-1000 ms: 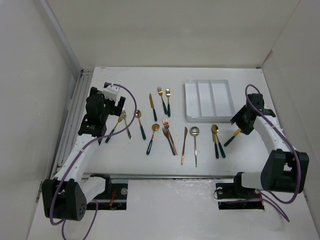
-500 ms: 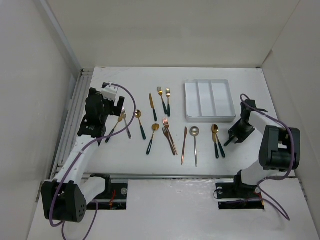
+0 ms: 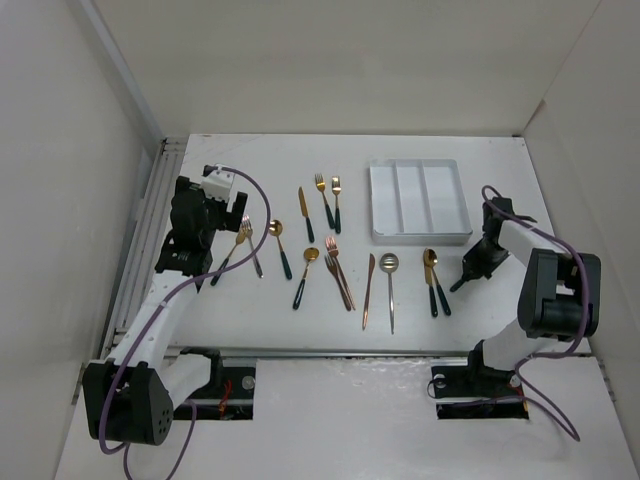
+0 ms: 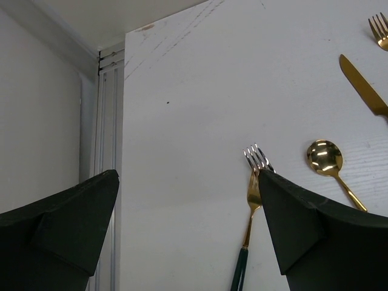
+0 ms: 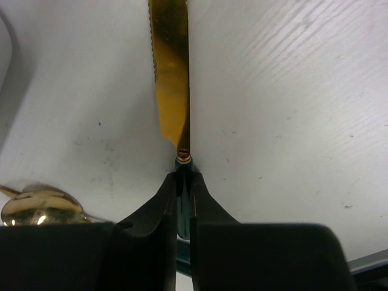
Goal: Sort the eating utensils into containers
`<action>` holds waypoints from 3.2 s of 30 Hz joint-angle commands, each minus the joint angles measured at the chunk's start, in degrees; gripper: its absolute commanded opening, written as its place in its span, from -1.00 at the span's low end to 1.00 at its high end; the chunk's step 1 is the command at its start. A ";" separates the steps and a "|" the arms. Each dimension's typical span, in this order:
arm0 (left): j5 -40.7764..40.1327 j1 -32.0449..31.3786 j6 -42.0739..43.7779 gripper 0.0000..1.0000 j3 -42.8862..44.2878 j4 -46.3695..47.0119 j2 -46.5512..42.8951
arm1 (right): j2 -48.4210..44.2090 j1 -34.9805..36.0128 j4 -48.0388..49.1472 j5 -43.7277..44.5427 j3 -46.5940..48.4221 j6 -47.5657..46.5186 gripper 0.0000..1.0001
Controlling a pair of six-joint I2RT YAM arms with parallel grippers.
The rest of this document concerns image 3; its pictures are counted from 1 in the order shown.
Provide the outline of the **silver fork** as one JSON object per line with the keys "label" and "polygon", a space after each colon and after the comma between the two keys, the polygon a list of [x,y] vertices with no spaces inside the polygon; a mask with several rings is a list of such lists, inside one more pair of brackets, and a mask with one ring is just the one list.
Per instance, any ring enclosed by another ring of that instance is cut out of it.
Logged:
{"label": "silver fork", "polygon": [[[252,224],[251,224],[250,217],[248,215],[244,215],[243,216],[242,228],[243,228],[243,230],[245,232],[245,237],[246,237],[246,240],[249,243],[250,249],[254,250],[255,249],[254,242],[253,242],[253,232],[254,232],[254,230],[253,230],[253,227],[252,227]],[[262,279],[264,277],[264,273],[263,273],[263,269],[262,269],[261,263],[260,263],[260,261],[258,259],[258,255],[255,254],[253,256],[252,260],[253,260],[253,265],[254,265],[254,268],[255,268],[257,276],[260,279]]]}

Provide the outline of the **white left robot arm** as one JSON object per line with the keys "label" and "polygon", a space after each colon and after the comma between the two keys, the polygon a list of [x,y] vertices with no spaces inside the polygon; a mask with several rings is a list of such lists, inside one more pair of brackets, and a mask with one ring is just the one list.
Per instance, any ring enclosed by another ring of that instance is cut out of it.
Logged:
{"label": "white left robot arm", "polygon": [[182,354],[171,366],[164,366],[163,359],[210,270],[216,232],[236,232],[241,226],[247,196],[231,192],[234,178],[208,167],[200,182],[177,179],[170,229],[146,299],[117,346],[106,359],[91,362],[82,378],[93,439],[160,445],[175,409],[193,392],[209,397],[223,387],[223,371],[204,356]]}

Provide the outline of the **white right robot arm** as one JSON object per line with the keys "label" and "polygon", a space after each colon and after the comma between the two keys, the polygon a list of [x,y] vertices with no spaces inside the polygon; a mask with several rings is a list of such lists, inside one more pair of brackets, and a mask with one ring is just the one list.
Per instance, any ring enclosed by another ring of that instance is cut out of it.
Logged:
{"label": "white right robot arm", "polygon": [[463,397],[500,396],[518,366],[540,350],[568,342],[574,352],[599,323],[601,261],[517,215],[512,200],[495,196],[483,203],[483,235],[463,256],[461,278],[450,288],[489,279],[508,257],[526,267],[516,319],[480,341],[467,357],[459,387]]}

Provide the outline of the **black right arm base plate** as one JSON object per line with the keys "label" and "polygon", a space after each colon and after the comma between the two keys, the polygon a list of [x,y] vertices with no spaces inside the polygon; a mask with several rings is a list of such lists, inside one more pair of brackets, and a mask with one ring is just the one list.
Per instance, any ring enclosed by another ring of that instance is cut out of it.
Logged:
{"label": "black right arm base plate", "polygon": [[528,420],[523,393],[513,371],[484,366],[431,367],[432,395],[439,420]]}

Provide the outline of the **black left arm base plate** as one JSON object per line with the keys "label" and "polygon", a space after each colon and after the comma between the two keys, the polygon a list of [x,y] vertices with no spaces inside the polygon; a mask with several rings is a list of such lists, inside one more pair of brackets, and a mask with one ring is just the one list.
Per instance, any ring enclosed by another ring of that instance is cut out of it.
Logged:
{"label": "black left arm base plate", "polygon": [[173,402],[174,418],[234,421],[253,418],[256,363],[226,359],[218,350],[185,348],[164,362],[160,379]]}

